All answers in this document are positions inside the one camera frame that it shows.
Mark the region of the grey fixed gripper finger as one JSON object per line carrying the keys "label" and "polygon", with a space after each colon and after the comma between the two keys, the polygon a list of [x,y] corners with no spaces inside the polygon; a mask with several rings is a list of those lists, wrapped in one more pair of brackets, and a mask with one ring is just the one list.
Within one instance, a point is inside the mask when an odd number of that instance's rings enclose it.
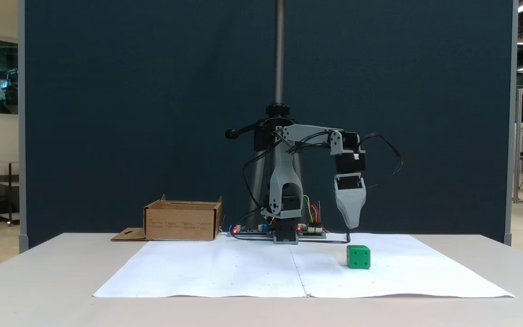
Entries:
{"label": "grey fixed gripper finger", "polygon": [[354,229],[359,226],[361,210],[364,204],[365,201],[339,201],[339,211],[348,229]]}

